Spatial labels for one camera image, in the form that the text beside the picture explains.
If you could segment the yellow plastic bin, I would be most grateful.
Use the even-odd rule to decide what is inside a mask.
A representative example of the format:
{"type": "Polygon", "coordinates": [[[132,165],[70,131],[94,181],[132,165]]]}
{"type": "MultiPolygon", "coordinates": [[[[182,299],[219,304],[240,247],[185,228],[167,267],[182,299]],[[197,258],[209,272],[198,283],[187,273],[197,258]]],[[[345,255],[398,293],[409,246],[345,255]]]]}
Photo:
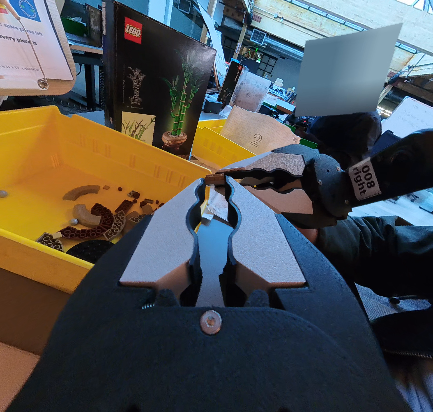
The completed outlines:
{"type": "Polygon", "coordinates": [[[75,204],[114,213],[131,190],[166,203],[210,171],[56,106],[1,112],[0,126],[1,343],[40,355],[92,264],[36,239],[75,204]]]}
{"type": "Polygon", "coordinates": [[[226,119],[206,119],[198,122],[191,154],[211,168],[220,169],[251,158],[254,154],[220,134],[226,119]]]}

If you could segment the person's right forearm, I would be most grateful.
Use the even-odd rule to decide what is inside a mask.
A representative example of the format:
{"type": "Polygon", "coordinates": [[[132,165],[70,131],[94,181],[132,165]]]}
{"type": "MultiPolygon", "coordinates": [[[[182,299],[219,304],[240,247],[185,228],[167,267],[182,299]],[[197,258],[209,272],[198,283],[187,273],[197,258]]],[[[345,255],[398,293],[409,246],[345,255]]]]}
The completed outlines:
{"type": "Polygon", "coordinates": [[[404,225],[397,216],[349,216],[318,229],[316,247],[345,280],[377,295],[432,298],[431,225],[404,225]]]}

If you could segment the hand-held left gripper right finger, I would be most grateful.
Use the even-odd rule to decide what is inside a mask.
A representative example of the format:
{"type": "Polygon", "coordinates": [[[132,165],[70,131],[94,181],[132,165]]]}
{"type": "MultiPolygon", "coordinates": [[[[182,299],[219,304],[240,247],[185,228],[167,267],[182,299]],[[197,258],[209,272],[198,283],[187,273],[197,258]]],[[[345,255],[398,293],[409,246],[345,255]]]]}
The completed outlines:
{"type": "Polygon", "coordinates": [[[242,307],[254,290],[302,288],[304,274],[278,215],[233,178],[225,178],[228,220],[227,261],[220,275],[227,307],[242,307]]]}

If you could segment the pile of brown toy bricks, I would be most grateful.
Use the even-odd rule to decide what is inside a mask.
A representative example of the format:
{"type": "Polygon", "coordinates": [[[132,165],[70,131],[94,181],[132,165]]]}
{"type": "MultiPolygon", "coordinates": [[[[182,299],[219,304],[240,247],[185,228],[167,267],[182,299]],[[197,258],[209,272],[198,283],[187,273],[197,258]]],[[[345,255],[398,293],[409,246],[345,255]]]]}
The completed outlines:
{"type": "Polygon", "coordinates": [[[35,242],[63,253],[88,240],[115,244],[167,200],[135,188],[72,188],[30,214],[31,236],[35,242]]]}

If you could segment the person's grey sweater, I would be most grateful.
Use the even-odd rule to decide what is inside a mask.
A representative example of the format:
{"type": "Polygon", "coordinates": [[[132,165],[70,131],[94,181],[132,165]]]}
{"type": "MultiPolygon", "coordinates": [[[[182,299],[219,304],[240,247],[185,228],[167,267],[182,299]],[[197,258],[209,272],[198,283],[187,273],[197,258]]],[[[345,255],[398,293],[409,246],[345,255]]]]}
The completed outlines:
{"type": "MultiPolygon", "coordinates": [[[[356,285],[369,320],[394,313],[430,308],[427,300],[403,300],[392,304],[371,289],[356,285]]],[[[388,369],[396,386],[412,411],[433,410],[433,361],[431,358],[385,354],[388,369]]]]}

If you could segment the person's dark jacket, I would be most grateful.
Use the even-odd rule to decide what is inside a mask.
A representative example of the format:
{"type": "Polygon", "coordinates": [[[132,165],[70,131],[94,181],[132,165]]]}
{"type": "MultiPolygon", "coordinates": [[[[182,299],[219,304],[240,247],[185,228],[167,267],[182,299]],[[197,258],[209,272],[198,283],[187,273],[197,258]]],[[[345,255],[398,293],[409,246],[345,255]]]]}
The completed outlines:
{"type": "MultiPolygon", "coordinates": [[[[320,153],[336,159],[345,170],[368,157],[382,134],[377,112],[317,117],[302,138],[317,143],[320,153]]],[[[432,358],[432,306],[424,310],[394,313],[373,323],[382,349],[393,355],[432,358]]]]}

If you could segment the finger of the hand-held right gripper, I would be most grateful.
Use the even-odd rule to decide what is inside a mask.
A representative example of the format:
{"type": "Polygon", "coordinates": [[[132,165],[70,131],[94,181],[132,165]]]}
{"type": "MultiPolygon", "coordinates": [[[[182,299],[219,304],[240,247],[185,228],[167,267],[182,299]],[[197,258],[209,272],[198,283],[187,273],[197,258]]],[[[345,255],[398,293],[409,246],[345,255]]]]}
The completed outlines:
{"type": "Polygon", "coordinates": [[[305,162],[302,155],[267,152],[221,168],[217,174],[232,177],[240,185],[274,182],[275,188],[291,182],[300,182],[305,162]]]}
{"type": "Polygon", "coordinates": [[[300,182],[291,182],[275,188],[274,182],[243,185],[256,198],[277,214],[313,214],[313,203],[300,182]]]}

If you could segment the black bamboo brick set box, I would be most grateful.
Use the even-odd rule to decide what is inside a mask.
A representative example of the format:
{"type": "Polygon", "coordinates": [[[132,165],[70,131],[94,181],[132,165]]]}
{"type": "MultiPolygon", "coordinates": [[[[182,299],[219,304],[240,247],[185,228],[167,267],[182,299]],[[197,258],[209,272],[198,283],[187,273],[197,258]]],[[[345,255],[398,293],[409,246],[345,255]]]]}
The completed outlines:
{"type": "Polygon", "coordinates": [[[188,159],[216,50],[115,0],[102,43],[105,126],[188,159]]]}

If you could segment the tan numbered paper bag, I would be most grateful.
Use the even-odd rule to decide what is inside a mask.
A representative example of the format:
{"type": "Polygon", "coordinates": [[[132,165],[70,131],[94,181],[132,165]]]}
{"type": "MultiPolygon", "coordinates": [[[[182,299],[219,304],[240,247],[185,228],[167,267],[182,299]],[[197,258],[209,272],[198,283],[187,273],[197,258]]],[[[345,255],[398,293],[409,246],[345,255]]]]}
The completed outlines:
{"type": "Polygon", "coordinates": [[[255,155],[290,144],[299,144],[301,138],[273,117],[234,106],[220,135],[255,155]]]}

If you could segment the black round brick plate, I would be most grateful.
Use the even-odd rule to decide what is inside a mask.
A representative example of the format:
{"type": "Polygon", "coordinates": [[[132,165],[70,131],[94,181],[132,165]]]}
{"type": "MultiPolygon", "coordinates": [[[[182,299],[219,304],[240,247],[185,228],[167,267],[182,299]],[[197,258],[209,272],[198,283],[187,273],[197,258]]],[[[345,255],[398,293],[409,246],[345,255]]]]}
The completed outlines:
{"type": "Polygon", "coordinates": [[[71,247],[66,254],[95,264],[113,246],[114,243],[105,240],[88,240],[71,247]]]}

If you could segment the person's right hand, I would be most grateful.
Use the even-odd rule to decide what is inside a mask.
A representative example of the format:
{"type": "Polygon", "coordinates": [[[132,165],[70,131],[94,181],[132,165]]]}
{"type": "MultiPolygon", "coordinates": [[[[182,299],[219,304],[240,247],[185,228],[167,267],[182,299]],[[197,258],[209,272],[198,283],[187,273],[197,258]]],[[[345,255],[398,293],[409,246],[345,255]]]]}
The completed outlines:
{"type": "Polygon", "coordinates": [[[306,239],[311,242],[314,246],[317,244],[319,229],[302,229],[295,226],[295,228],[306,237],[306,239]]]}

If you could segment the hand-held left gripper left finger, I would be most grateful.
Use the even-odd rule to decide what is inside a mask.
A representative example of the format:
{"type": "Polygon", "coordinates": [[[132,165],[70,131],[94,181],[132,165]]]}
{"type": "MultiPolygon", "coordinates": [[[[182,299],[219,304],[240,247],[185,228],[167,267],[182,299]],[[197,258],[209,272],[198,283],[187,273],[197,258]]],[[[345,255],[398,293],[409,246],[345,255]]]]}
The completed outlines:
{"type": "Polygon", "coordinates": [[[203,178],[157,209],[121,278],[123,286],[170,289],[180,304],[196,306],[203,279],[197,227],[205,201],[203,178]]]}

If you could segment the black cardboard box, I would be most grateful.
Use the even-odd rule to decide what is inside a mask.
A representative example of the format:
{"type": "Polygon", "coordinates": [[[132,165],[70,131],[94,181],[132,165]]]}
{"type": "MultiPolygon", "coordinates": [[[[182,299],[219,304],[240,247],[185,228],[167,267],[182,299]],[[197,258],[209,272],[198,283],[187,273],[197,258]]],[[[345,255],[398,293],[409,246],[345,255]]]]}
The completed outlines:
{"type": "Polygon", "coordinates": [[[231,60],[223,84],[220,88],[218,102],[221,102],[221,109],[230,104],[231,98],[237,87],[241,87],[249,68],[237,60],[231,60]]]}

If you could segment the whiteboard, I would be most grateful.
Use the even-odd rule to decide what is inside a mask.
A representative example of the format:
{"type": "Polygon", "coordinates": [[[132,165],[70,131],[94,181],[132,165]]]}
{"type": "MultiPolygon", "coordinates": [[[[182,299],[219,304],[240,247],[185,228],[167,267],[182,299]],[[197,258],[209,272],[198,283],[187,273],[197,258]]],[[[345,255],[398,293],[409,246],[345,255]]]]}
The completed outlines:
{"type": "Polygon", "coordinates": [[[433,128],[433,108],[406,96],[392,114],[382,122],[382,133],[390,130],[404,138],[422,129],[433,128]]]}

